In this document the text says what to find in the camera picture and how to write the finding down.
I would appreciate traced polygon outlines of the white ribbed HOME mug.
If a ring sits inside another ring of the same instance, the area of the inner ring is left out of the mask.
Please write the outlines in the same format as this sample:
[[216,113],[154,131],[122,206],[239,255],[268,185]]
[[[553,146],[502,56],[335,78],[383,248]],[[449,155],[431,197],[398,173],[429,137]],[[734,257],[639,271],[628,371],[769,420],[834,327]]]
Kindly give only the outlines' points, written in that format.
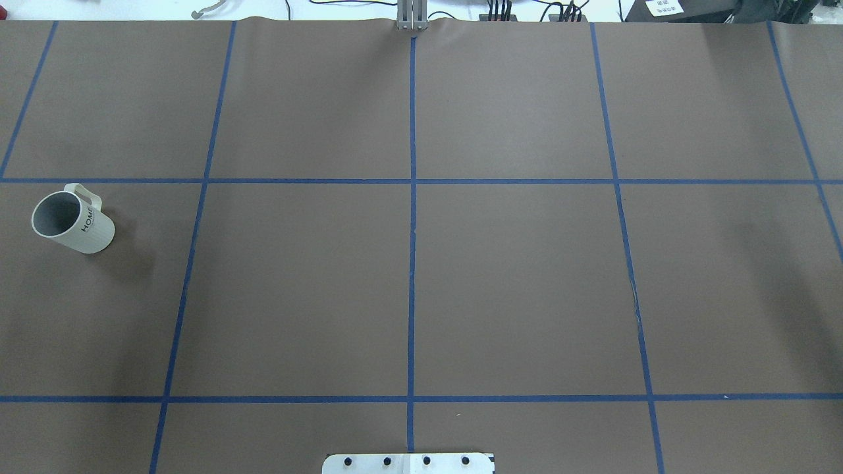
[[115,224],[103,213],[103,201],[81,183],[68,183],[44,197],[31,213],[36,234],[82,254],[95,254],[115,237]]

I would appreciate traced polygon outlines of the brown table mat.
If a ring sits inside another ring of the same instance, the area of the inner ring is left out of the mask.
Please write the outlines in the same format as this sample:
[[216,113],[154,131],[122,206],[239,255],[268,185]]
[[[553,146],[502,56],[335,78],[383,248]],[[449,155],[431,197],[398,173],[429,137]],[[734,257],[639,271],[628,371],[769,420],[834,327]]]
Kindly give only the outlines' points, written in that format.
[[841,314],[840,25],[2,23],[3,473],[840,473]]

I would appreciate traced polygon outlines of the black labelled box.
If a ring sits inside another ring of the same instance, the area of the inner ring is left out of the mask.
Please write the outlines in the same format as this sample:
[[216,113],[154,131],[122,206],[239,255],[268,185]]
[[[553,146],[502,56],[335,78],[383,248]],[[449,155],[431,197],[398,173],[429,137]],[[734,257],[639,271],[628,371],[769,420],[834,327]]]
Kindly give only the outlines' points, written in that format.
[[624,23],[724,23],[740,1],[635,1]]

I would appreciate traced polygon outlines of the grey aluminium frame post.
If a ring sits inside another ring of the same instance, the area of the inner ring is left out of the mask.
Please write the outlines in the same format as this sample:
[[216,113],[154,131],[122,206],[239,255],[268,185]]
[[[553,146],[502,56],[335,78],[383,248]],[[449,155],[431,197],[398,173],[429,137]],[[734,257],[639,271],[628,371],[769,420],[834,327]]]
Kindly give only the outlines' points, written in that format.
[[429,25],[427,0],[396,1],[396,27],[400,31],[422,31]]

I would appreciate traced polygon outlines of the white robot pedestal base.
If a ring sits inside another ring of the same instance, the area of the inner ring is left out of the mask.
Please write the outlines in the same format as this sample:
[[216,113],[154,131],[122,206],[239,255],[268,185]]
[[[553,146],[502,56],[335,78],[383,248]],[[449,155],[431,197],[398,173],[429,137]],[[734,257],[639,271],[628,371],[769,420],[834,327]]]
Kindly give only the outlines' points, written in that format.
[[493,454],[481,452],[330,455],[322,473],[495,473]]

